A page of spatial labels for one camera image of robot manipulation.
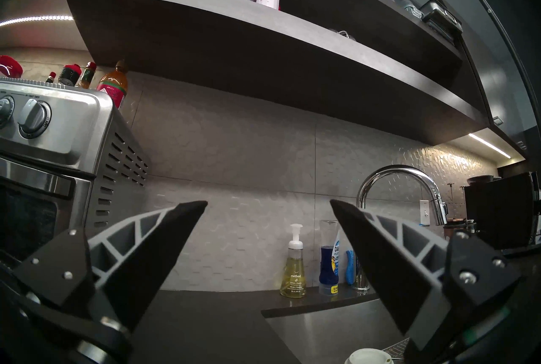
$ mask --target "oven glass window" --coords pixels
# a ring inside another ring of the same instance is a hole
[[[0,185],[0,260],[25,260],[52,239],[55,219],[54,203]]]

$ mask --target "kitchen faucet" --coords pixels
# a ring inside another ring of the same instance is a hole
[[[372,186],[380,178],[393,174],[405,174],[419,181],[420,184],[430,194],[430,204],[434,207],[434,211],[436,213],[436,226],[442,226],[447,223],[447,219],[445,218],[447,214],[447,207],[445,206],[445,203],[441,200],[440,191],[434,180],[423,171],[414,168],[413,166],[406,166],[403,164],[390,164],[389,166],[384,166],[383,168],[378,169],[377,171],[373,172],[368,178],[366,178],[359,189],[359,193],[357,194],[357,207],[366,208],[366,196],[368,195],[368,191],[370,191],[370,188],[372,188]],[[362,272],[362,268],[359,264],[358,259],[355,259],[355,263],[357,272],[355,274],[355,282],[353,284],[353,288],[366,291],[368,290],[368,283],[366,281],[366,277]]]

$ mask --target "soap dispenser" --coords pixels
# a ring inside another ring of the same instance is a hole
[[[283,269],[282,286],[280,294],[293,299],[300,299],[306,294],[306,279],[304,264],[302,262],[302,242],[299,240],[301,233],[300,224],[292,224],[293,240],[290,241],[286,267]]]

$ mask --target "blue dish soap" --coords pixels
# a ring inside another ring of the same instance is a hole
[[[338,222],[321,221],[321,265],[319,272],[319,292],[325,295],[338,294],[338,258],[340,232]]]

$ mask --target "light switch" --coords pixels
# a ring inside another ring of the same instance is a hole
[[[419,200],[419,211],[419,224],[421,226],[430,226],[430,201]]]

